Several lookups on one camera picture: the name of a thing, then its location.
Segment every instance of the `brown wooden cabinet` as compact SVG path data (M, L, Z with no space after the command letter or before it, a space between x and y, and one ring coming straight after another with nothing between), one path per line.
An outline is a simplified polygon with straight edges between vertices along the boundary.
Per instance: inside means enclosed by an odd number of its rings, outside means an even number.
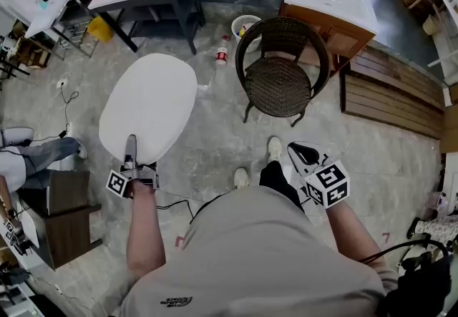
M334 56L334 73L342 69L375 36L347 21L302 6L283 3L279 15L300 19L318 31ZM301 61L310 62L306 54Z

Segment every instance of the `white cloth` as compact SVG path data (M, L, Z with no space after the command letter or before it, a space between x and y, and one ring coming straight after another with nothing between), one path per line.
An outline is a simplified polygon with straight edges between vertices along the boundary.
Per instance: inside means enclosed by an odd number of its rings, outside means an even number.
M121 316L374 316L396 287L394 272L330 249L288 198L253 186L202 209L183 251L135 284Z
M0 175L6 178L9 192L16 191L26 182L26 164L17 147L0 150Z

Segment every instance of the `white sink vanity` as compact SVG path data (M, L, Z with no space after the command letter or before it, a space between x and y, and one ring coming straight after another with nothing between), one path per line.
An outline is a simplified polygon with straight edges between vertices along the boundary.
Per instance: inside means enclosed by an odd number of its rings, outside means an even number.
M334 55L334 72L379 32L370 0L284 0L280 15L300 19L316 29Z

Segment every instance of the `white sneaker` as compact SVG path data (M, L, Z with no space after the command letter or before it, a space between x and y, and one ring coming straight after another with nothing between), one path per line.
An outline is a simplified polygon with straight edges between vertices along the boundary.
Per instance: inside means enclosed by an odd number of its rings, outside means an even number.
M234 186L236 189L247 187L250 184L250 178L245 168L237 168L234 173Z
M267 144L267 151L269 153L269 163L276 160L280 162L282 146L281 141L277 137L272 137Z
M82 160L85 160L87 158L87 149L86 149L86 147L83 145L81 140L78 140L76 137L74 137L73 139L75 139L79 144L78 157L80 157Z

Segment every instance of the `white oval board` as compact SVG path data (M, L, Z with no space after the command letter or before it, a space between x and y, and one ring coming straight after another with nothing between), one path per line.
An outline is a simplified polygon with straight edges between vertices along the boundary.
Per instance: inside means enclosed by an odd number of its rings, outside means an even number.
M137 164L161 158L185 128L194 106L197 80L192 67L164 54L138 59L109 96L99 123L99 138L124 161L129 135L137 137Z

